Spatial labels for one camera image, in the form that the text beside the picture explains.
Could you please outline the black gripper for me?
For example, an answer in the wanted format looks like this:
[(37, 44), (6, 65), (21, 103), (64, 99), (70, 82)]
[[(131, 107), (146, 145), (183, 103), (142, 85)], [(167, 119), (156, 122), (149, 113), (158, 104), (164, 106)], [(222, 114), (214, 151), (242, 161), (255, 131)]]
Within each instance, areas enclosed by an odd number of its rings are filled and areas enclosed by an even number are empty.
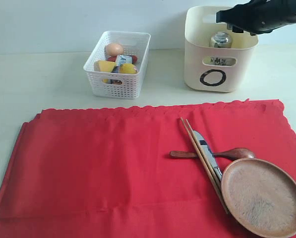
[(226, 23), (234, 33), (271, 33), (296, 24), (296, 0), (251, 0), (216, 13), (217, 23)]

